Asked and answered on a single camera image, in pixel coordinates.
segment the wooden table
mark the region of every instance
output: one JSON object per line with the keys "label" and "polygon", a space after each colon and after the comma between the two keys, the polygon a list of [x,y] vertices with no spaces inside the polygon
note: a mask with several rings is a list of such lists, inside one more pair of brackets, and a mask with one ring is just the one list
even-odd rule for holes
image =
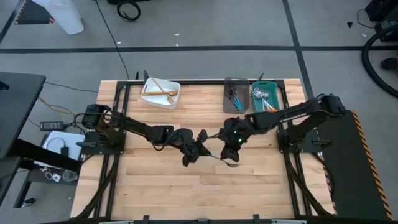
{"label": "wooden table", "polygon": [[[305,101],[299,79],[284,81],[290,106]],[[98,104],[112,107],[116,82],[101,82]],[[182,85],[175,110],[147,105],[139,96],[141,90],[142,86],[131,87],[127,115],[149,125],[189,128],[194,136],[205,129],[212,135],[225,119],[237,116],[223,113],[222,85]],[[253,113],[252,104],[246,113]],[[210,157],[201,157],[184,167],[179,150],[166,147],[157,152],[143,137],[128,133],[111,219],[142,220],[144,215],[150,215],[151,220],[252,219],[253,214],[260,218],[293,218],[284,159],[275,132],[251,136],[239,151],[238,168]],[[219,155],[223,143],[210,139],[205,146]],[[334,213],[323,166],[309,154],[302,154],[301,159],[308,188],[326,210]],[[71,217],[78,215],[96,192],[102,161],[103,156],[93,156],[81,168]],[[301,193],[296,189],[303,214]],[[102,215],[107,195],[105,192]]]}

